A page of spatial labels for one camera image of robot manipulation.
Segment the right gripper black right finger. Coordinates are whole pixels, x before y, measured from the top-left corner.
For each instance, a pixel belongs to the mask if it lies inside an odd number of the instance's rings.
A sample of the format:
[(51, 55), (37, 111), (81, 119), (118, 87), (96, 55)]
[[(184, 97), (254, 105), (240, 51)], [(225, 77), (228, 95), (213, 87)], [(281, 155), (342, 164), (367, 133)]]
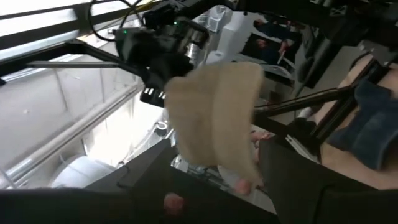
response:
[(398, 224), (398, 190), (377, 190), (273, 140), (259, 143), (259, 167), (281, 224)]

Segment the beige cap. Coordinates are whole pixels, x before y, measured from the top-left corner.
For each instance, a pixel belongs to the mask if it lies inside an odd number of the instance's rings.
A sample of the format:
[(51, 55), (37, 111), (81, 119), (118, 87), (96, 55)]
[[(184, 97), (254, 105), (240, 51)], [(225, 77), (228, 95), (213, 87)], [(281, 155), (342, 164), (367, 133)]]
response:
[(254, 184), (251, 121), (264, 79), (252, 62), (202, 66), (165, 86), (165, 108), (180, 155), (190, 164), (223, 166)]

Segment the silver ventilation duct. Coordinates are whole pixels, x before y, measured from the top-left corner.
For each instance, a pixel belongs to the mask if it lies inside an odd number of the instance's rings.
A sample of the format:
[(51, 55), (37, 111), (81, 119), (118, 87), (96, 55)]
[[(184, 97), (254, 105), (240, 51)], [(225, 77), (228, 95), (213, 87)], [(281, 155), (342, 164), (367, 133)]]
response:
[(22, 185), (44, 162), (47, 162), (54, 154), (64, 150), (71, 142), (81, 138), (142, 89), (142, 85), (136, 85), (120, 91), (102, 105), (94, 107), (89, 113), (47, 144), (29, 154), (26, 159), (20, 161), (7, 171), (0, 169), (0, 189), (7, 189), (9, 187), (17, 188)]

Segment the blue denim cap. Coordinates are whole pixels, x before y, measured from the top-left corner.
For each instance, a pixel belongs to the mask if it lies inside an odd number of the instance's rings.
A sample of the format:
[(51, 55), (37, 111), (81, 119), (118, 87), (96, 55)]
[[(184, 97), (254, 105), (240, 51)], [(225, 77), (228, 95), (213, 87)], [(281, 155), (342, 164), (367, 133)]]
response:
[(359, 83), (354, 97), (358, 112), (349, 125), (330, 134), (327, 143), (380, 170), (387, 150), (398, 138), (398, 99), (390, 89), (368, 81)]

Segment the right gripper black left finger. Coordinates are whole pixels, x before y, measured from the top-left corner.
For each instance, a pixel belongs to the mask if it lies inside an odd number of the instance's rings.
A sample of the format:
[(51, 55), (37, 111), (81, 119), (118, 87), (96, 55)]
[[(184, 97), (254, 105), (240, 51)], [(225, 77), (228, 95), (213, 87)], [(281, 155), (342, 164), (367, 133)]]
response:
[(170, 165), (162, 140), (79, 188), (0, 190), (0, 224), (277, 224), (256, 207)]

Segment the person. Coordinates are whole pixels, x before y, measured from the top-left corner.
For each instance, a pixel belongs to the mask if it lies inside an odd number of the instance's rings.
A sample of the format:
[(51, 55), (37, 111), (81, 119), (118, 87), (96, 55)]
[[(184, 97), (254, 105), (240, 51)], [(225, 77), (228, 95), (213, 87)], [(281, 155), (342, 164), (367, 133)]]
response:
[(288, 30), (288, 28), (273, 22), (264, 22), (263, 20), (256, 19), (253, 22), (253, 26), (256, 28), (256, 30), (268, 37), (278, 38), (280, 40), (302, 40), (302, 35), (300, 33), (292, 32)]
[(276, 42), (260, 35), (251, 34), (246, 41), (241, 54), (262, 60), (268, 64), (277, 65), (281, 57), (295, 62), (295, 56), (300, 43), (282, 40)]

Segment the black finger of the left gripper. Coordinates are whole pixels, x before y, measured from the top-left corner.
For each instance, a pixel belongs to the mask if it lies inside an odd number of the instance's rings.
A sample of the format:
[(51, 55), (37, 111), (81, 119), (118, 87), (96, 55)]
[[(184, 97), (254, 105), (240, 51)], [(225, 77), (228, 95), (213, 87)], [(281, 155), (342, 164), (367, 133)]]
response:
[(144, 88), (140, 95), (140, 100), (153, 106), (164, 107), (166, 94), (160, 89)]

